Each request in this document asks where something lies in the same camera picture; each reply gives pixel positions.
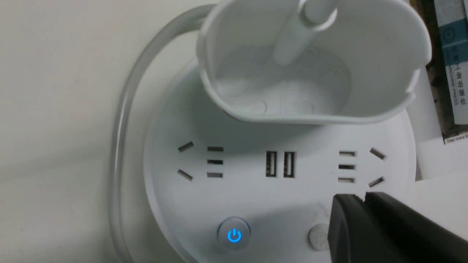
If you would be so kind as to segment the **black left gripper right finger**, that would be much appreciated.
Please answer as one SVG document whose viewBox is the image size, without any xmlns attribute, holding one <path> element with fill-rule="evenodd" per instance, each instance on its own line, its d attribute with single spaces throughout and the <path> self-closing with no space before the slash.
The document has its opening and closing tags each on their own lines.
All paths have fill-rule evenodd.
<svg viewBox="0 0 468 263">
<path fill-rule="evenodd" d="M 384 233 L 413 263 L 466 263 L 468 243 L 386 193 L 366 193 L 365 204 Z"/>
</svg>

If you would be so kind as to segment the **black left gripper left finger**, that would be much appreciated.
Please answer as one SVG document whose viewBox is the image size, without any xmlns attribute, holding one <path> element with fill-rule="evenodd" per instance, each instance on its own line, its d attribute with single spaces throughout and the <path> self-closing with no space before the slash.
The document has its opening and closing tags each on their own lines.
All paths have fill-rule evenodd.
<svg viewBox="0 0 468 263">
<path fill-rule="evenodd" d="M 333 196 L 328 243 L 333 263 L 405 263 L 356 195 Z"/>
</svg>

